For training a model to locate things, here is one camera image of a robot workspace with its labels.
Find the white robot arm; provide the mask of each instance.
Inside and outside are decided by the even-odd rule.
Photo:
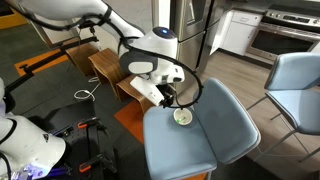
[[[114,28],[117,34],[109,33],[114,36],[120,35],[123,40],[123,47],[119,53],[121,67],[131,74],[141,75],[141,77],[136,77],[131,84],[155,105],[166,103],[163,93],[156,85],[184,81],[184,72],[181,67],[192,73],[187,66],[175,60],[177,38],[171,30],[156,27],[144,35],[142,31],[123,20],[101,0],[14,0],[14,2],[47,19],[82,18],[100,25],[108,32],[109,26]],[[51,27],[54,30],[71,28],[70,26],[67,28]],[[198,98],[201,95],[201,88],[199,88]],[[4,96],[3,89],[2,82],[0,98]],[[198,98],[184,107],[192,105]],[[60,138],[46,134],[24,117],[11,116],[13,119],[11,121],[9,116],[11,115],[5,113],[5,104],[3,101],[0,102],[0,142],[2,141],[0,153],[8,156],[15,168],[28,166],[34,172],[42,172],[38,173],[41,175],[34,176],[33,179],[46,176],[61,158],[65,150],[65,142]],[[24,139],[23,136],[28,136],[28,141],[21,141]],[[21,143],[18,148],[15,146],[17,142]],[[4,161],[0,159],[0,179],[5,173]]]
[[[113,27],[122,39],[136,37],[131,39],[131,47],[176,58],[178,43],[171,30],[157,27],[144,35],[101,0],[15,0],[15,2],[28,11],[51,20],[89,17],[87,19],[101,25],[115,37],[117,34],[110,32],[109,26]],[[127,51],[128,49],[121,48],[119,53],[121,67],[131,74],[148,74],[147,77],[144,76],[145,78],[136,77],[131,85],[155,105],[160,105],[164,100],[156,85],[184,81],[184,72],[180,66],[143,53]]]

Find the chair leg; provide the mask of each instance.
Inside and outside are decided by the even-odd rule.
[[[304,158],[302,158],[302,159],[300,160],[300,162],[303,162],[303,161],[309,159],[311,156],[315,155],[315,154],[316,154],[317,152],[319,152],[319,151],[320,151],[320,147],[319,147],[318,149],[314,150],[312,153],[306,155]]]
[[[281,113],[275,115],[273,118],[271,118],[271,120],[274,120],[275,118],[279,117],[281,115]]]
[[[267,96],[264,96],[263,98],[259,99],[257,102],[255,102],[254,104],[252,104],[250,107],[247,108],[247,111],[249,111],[249,109],[251,109],[253,106],[259,104],[261,101],[263,101],[264,99],[266,99]]]
[[[208,172],[206,180],[211,180],[211,174],[212,174],[212,171]]]
[[[254,161],[257,161],[261,156],[267,154],[269,151],[271,151],[272,149],[274,149],[275,147],[277,147],[280,143],[282,143],[284,140],[286,140],[288,137],[290,137],[292,134],[296,133],[295,130],[290,131],[288,134],[286,134],[283,138],[281,138],[278,142],[276,142],[274,145],[272,145],[271,147],[269,147],[267,150],[265,150],[264,152],[262,152],[258,157],[256,157],[254,159]]]
[[[291,126],[289,125],[288,121],[283,119],[282,116],[280,116],[281,120],[284,122],[284,124],[288,127],[288,129],[290,129],[292,131],[292,128],[290,128]],[[303,143],[300,141],[300,139],[298,138],[298,136],[296,134],[293,135],[297,141],[300,143],[300,145],[303,147],[303,149],[309,154],[308,149],[303,145]]]

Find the oven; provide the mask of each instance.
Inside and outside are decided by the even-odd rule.
[[[280,54],[312,52],[320,42],[319,20],[290,11],[284,12],[284,7],[271,7],[273,9],[267,11],[255,30],[246,53],[276,60]]]

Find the stainless steel refrigerator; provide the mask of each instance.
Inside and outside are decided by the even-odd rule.
[[[197,70],[197,74],[203,72],[207,64],[210,52],[208,48],[213,42],[209,37],[215,35],[225,1],[171,0],[170,29],[178,38],[177,60],[192,70]],[[175,85],[178,94],[195,80],[186,71],[185,76],[184,82]]]

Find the light blue chair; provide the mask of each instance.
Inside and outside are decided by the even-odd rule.
[[[266,96],[247,110],[268,98],[280,111],[280,114],[275,117],[282,114],[293,130],[262,152],[255,160],[270,152],[291,135],[295,135],[296,132],[306,135],[320,135],[320,92],[310,89],[319,84],[320,54],[289,53],[277,58],[265,83],[264,88],[268,90]],[[320,148],[312,153],[307,151],[308,155],[301,161],[318,151]]]
[[[230,164],[260,142],[250,115],[217,79],[204,83],[194,110],[189,108],[190,124],[177,124],[174,110],[153,107],[144,115],[145,153],[152,179],[184,179],[207,172],[210,179],[217,161]]]

